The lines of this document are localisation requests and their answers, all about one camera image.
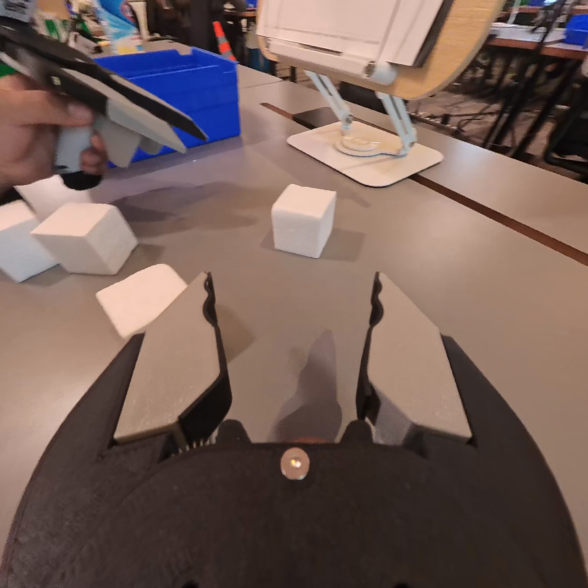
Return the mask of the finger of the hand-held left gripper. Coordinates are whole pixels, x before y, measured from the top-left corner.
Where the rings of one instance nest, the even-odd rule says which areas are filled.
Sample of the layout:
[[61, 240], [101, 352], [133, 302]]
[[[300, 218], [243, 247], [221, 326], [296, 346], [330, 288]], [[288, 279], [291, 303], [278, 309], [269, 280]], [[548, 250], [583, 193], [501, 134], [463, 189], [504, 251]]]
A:
[[[140, 86], [137, 86], [136, 84], [125, 79], [124, 77], [120, 77], [119, 75], [111, 71], [101, 71], [99, 74], [99, 81], [102, 83], [103, 86], [108, 86], [112, 88], [121, 96], [124, 96], [125, 98], [129, 99], [135, 105], [143, 108], [150, 114], [153, 114], [160, 120], [166, 122], [169, 126], [172, 127], [175, 133], [176, 129], [179, 129], [189, 134], [190, 136], [195, 137], [196, 139], [200, 139], [202, 141], [207, 140], [207, 135], [202, 131], [200, 127], [198, 127], [197, 124], [195, 124], [195, 122], [192, 120], [190, 116], [184, 114], [182, 111], [173, 107], [165, 100], [160, 99], [156, 95], [152, 94], [151, 92], [148, 92]], [[164, 148], [168, 147], [164, 146], [157, 154], [150, 154], [148, 152], [143, 151], [142, 149], [138, 149], [137, 151], [143, 151], [150, 156], [156, 156]]]
[[166, 122], [108, 86], [100, 89], [106, 98], [105, 112], [94, 122], [94, 130], [102, 138], [108, 160], [119, 168], [127, 168], [138, 149], [156, 155], [164, 146], [185, 153], [186, 147]]

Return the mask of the white-based document stand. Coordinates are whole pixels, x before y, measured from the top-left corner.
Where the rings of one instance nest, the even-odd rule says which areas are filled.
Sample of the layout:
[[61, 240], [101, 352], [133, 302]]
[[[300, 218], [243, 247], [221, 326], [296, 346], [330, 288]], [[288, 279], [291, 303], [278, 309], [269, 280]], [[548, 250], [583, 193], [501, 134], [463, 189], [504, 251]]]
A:
[[[503, 1], [453, 1], [438, 38], [420, 67], [368, 61], [349, 54], [259, 36], [268, 59], [303, 69], [337, 122], [288, 137], [290, 147], [365, 187], [389, 187], [443, 161], [417, 141], [405, 102], [445, 89], [488, 37]], [[371, 89], [394, 132], [359, 122], [333, 80]]]

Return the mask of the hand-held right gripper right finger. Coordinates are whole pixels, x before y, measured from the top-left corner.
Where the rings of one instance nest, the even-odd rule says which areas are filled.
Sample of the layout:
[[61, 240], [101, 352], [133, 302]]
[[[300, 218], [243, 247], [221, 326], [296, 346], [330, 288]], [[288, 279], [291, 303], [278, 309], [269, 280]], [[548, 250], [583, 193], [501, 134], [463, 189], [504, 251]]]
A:
[[472, 431], [438, 327], [376, 272], [356, 387], [373, 440], [401, 446], [425, 433], [467, 444]]

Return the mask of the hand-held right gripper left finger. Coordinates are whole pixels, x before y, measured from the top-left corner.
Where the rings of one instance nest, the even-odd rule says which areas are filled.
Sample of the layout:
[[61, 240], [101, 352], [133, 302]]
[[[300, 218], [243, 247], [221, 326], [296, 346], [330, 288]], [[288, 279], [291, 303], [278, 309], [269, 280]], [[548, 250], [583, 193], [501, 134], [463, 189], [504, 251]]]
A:
[[169, 434], [177, 445], [203, 445], [231, 405], [213, 278], [202, 272], [147, 328], [114, 440]]

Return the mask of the cleaning wipes container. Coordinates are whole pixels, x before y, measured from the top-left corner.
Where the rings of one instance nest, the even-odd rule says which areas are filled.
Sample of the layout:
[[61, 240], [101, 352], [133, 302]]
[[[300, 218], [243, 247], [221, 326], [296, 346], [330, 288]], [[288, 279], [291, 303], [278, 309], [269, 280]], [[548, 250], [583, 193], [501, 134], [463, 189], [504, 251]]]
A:
[[135, 13], [128, 1], [98, 1], [100, 23], [115, 55], [143, 51]]

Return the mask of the printed instruction sheet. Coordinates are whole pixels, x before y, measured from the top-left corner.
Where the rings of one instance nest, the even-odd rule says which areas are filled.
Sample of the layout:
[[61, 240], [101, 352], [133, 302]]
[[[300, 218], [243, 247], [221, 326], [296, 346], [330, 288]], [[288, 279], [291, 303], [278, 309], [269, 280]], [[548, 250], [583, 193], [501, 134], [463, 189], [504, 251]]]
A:
[[420, 67], [452, 1], [263, 1], [259, 36]]

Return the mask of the person's left hand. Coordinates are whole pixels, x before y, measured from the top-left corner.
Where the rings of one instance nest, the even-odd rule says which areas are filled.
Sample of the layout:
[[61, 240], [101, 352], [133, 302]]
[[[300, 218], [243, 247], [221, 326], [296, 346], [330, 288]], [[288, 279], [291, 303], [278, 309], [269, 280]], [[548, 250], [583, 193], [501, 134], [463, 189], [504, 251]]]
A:
[[13, 187], [55, 175], [60, 128], [86, 128], [93, 112], [67, 97], [38, 89], [23, 75], [1, 79], [1, 198]]

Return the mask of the blue plastic bin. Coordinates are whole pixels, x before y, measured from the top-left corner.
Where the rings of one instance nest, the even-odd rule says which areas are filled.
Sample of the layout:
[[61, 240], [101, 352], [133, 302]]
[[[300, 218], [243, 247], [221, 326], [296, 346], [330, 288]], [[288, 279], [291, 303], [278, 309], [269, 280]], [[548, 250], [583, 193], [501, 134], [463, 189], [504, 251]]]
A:
[[167, 49], [96, 61], [190, 116], [207, 143], [240, 135], [236, 62], [198, 48], [185, 55]]
[[587, 48], [587, 13], [573, 15], [566, 24], [563, 42]]

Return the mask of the orange traffic cone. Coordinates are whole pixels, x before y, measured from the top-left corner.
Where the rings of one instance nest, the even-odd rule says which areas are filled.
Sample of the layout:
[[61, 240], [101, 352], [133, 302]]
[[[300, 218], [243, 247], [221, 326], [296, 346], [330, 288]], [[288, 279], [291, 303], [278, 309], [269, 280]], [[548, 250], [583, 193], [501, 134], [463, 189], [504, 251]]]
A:
[[237, 62], [237, 59], [232, 52], [231, 45], [224, 34], [224, 29], [221, 23], [219, 21], [213, 21], [212, 25], [217, 39], [217, 47], [220, 55], [232, 62]]

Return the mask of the white foam cube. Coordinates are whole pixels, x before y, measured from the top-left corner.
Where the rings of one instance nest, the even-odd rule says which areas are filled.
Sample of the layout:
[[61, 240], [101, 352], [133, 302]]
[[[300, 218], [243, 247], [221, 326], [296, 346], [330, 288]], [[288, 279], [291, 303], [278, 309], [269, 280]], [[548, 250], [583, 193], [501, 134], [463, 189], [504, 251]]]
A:
[[143, 332], [186, 288], [171, 266], [159, 263], [99, 290], [95, 297], [116, 333], [128, 339]]
[[114, 205], [67, 203], [31, 231], [68, 273], [116, 275], [138, 239]]
[[40, 220], [46, 219], [65, 204], [93, 203], [90, 190], [71, 189], [63, 183], [60, 175], [17, 186], [15, 190]]
[[319, 259], [334, 226], [337, 193], [289, 184], [271, 209], [275, 249]]
[[58, 265], [32, 236], [32, 231], [39, 224], [24, 201], [1, 206], [1, 270], [17, 283]]

